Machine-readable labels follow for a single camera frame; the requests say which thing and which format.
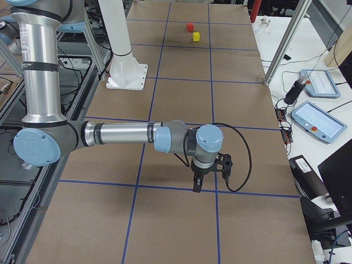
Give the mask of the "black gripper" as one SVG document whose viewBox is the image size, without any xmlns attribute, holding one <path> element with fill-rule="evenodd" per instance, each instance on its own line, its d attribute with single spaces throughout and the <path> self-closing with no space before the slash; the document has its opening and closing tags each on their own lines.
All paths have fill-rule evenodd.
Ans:
<svg viewBox="0 0 352 264">
<path fill-rule="evenodd" d="M 191 163 L 191 169 L 194 172 L 193 192 L 200 193 L 202 190 L 204 175 L 209 172 L 218 172 L 217 165 L 213 164 L 210 168 L 200 168 L 194 162 Z"/>
</svg>

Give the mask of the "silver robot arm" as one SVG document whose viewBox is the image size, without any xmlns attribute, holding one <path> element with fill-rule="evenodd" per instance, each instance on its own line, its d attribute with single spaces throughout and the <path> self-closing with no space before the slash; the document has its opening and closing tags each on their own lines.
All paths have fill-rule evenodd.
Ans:
<svg viewBox="0 0 352 264">
<path fill-rule="evenodd" d="M 193 190 L 204 176 L 229 163 L 220 153 L 222 131 L 212 124 L 188 128 L 182 121 L 93 123 L 69 121 L 61 111 L 57 31 L 85 30 L 83 1 L 10 1 L 19 25 L 26 92 L 26 116 L 14 138 L 16 154 L 42 167 L 77 149 L 104 144 L 151 143 L 156 151 L 191 156 Z"/>
</svg>

